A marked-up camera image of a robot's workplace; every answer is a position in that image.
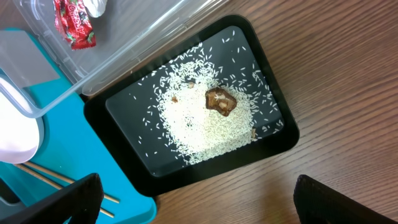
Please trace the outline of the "pile of rice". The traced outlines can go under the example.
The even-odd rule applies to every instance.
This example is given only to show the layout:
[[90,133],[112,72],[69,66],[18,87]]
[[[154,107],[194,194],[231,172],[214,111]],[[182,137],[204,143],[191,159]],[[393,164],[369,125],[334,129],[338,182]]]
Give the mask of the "pile of rice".
[[[206,109],[205,93],[220,87],[237,100],[225,117]],[[159,144],[146,158],[168,152],[197,164],[280,132],[284,119],[244,32],[231,26],[150,72],[128,91],[143,102],[139,146]]]

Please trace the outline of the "red snack wrapper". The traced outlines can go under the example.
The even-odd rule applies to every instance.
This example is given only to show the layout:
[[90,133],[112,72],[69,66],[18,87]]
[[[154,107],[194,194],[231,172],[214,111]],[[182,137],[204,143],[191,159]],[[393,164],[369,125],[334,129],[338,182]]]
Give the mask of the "red snack wrapper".
[[53,0],[55,28],[72,50],[96,46],[96,36],[82,0]]

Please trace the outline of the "brown food chunk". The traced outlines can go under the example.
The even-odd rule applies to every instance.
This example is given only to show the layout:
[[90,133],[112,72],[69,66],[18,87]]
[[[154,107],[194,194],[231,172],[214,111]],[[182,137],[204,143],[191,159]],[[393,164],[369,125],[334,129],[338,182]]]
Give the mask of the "brown food chunk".
[[229,116],[230,112],[237,106],[237,100],[226,90],[216,87],[205,93],[206,109],[216,110],[222,116]]

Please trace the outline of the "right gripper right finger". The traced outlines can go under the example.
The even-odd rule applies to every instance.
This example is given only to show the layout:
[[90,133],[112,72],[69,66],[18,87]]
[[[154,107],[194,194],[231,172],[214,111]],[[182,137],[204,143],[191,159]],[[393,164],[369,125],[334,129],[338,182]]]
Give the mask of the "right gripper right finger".
[[293,198],[300,223],[397,224],[307,175],[298,177]]

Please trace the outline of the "white tissue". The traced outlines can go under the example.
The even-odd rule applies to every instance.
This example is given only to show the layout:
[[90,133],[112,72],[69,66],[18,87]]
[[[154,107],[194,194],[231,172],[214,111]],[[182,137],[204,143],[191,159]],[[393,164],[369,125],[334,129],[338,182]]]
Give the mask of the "white tissue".
[[107,0],[83,0],[88,14],[94,18],[98,18],[104,14],[107,2]]

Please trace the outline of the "large white plate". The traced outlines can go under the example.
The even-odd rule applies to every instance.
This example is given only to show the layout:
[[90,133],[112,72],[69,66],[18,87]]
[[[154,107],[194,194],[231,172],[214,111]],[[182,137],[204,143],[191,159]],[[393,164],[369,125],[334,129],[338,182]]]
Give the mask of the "large white plate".
[[34,157],[44,141],[42,118],[29,118],[32,102],[1,75],[1,161],[21,164]]

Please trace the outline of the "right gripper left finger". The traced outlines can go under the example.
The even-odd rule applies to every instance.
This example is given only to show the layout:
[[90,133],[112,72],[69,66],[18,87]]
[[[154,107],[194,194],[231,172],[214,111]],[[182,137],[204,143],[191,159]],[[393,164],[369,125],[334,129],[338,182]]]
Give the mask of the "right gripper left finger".
[[95,223],[103,198],[100,176],[92,173],[43,200],[1,219],[1,224]]

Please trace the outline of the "wooden chopstick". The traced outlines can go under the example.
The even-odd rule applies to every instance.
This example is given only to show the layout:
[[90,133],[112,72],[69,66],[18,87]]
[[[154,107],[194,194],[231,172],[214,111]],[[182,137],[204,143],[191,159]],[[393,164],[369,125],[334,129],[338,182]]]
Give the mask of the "wooden chopstick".
[[[39,171],[37,169],[28,167],[28,166],[24,165],[24,163],[22,163],[22,164],[13,164],[13,166],[18,168],[18,169],[20,169],[20,170],[22,170],[22,171],[24,171],[25,173],[27,173],[29,175],[35,177],[36,179],[41,180],[42,182],[46,183],[47,185],[49,185],[49,186],[51,186],[51,187],[53,187],[53,188],[55,188],[57,190],[61,190],[61,189],[64,188],[64,186],[56,183],[55,181],[53,181],[53,180],[47,178],[46,176],[44,176],[43,174],[41,174],[43,172],[41,172],[41,171]],[[110,217],[110,218],[114,218],[115,217],[113,213],[103,209],[102,207],[100,208],[100,212],[102,214]]]
[[[62,175],[60,175],[60,174],[58,174],[58,173],[56,173],[56,172],[54,172],[54,171],[51,171],[51,170],[48,170],[48,169],[46,169],[46,168],[44,168],[44,167],[38,166],[37,164],[34,164],[34,163],[32,163],[32,162],[25,162],[24,165],[26,165],[26,166],[28,166],[28,167],[31,167],[31,168],[34,168],[34,169],[37,169],[37,170],[39,170],[39,171],[41,171],[41,172],[43,172],[43,173],[46,173],[46,174],[48,174],[48,175],[51,175],[52,177],[55,177],[55,178],[57,178],[57,179],[60,179],[60,180],[62,180],[62,181],[64,181],[64,182],[67,182],[67,183],[69,183],[69,184],[72,184],[72,183],[75,182],[73,179],[69,179],[68,177],[62,176]],[[112,196],[110,196],[110,195],[108,195],[108,194],[104,194],[104,197],[105,197],[105,199],[107,199],[107,200],[109,200],[109,201],[112,201],[112,202],[114,202],[114,203],[120,203],[120,200],[119,200],[119,199],[114,198],[114,197],[112,197]]]

